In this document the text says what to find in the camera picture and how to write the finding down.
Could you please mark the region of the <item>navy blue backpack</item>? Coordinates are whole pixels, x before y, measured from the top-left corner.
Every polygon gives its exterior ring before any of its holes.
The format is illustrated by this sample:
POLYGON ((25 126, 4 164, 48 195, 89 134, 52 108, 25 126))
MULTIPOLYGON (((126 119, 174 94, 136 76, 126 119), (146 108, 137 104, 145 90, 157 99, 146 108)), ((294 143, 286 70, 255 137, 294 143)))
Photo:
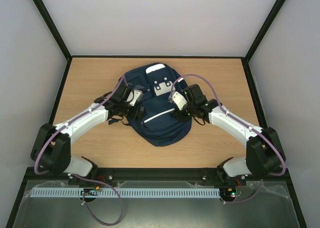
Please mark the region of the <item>navy blue backpack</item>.
POLYGON ((144 108, 137 119, 127 117, 127 126, 132 127, 142 138, 158 147, 172 145, 182 140, 191 130, 192 120, 178 121, 172 112, 177 107, 169 102, 171 90, 183 93, 188 85, 184 79, 173 82, 180 74, 167 64, 153 63, 132 69, 124 74, 130 88, 142 91, 137 102, 144 108))

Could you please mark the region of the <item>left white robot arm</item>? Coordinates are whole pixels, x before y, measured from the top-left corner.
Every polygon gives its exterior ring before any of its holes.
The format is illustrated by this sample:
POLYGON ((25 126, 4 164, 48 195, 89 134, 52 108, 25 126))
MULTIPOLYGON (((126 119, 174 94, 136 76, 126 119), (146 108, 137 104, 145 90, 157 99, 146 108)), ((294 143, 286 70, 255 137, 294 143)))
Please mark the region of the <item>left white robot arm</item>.
POLYGON ((89 175, 94 164, 84 157, 71 154, 72 144, 95 126, 114 116, 129 116, 138 109, 137 103, 143 96, 138 89, 120 84, 106 93, 75 117, 62 123, 49 123, 40 127, 30 157, 35 174, 89 175))

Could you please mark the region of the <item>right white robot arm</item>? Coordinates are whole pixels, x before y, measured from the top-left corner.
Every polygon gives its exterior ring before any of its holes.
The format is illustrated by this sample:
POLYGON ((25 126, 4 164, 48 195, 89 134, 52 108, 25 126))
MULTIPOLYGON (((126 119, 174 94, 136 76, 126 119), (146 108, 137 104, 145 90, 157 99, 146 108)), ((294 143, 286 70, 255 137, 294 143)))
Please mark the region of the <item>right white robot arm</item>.
POLYGON ((185 88, 181 93, 172 91, 169 101, 176 105, 173 115, 181 122, 199 118, 217 126, 237 139, 245 147, 244 157, 231 157, 216 168, 218 179, 225 184, 237 176, 253 175, 262 179, 267 175, 285 173, 285 155, 277 132, 261 128, 239 118, 218 100, 208 100, 199 85, 185 88))

